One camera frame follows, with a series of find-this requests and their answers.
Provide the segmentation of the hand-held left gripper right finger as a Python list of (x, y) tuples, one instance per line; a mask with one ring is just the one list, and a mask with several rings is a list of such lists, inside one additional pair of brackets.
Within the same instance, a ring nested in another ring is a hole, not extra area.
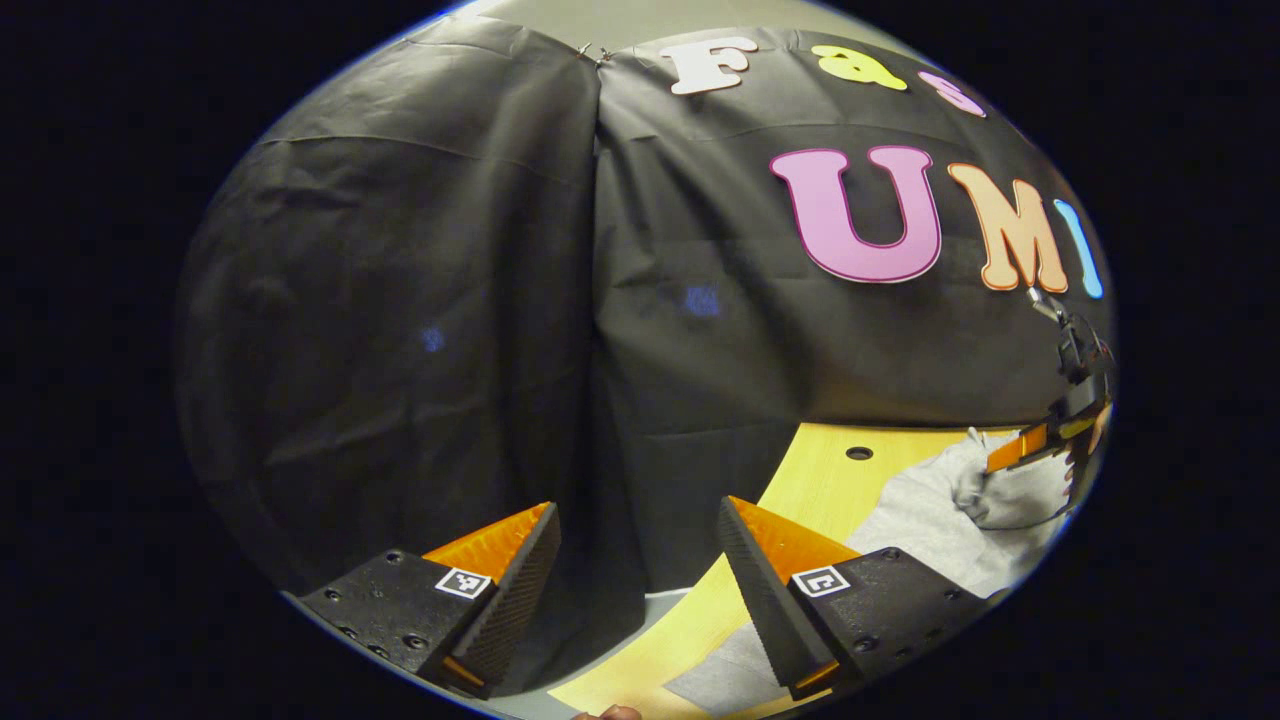
[(719, 542), (780, 684), (849, 694), (941, 647), (989, 611), (899, 547), (860, 553), (735, 496)]

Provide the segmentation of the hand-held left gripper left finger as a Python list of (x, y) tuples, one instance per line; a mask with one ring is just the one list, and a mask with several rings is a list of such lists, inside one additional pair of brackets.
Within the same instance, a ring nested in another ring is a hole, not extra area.
[(307, 561), (298, 601), (326, 629), (475, 700), (506, 679), (561, 547), (553, 502), (407, 502), (352, 519), (315, 507), (287, 527)]

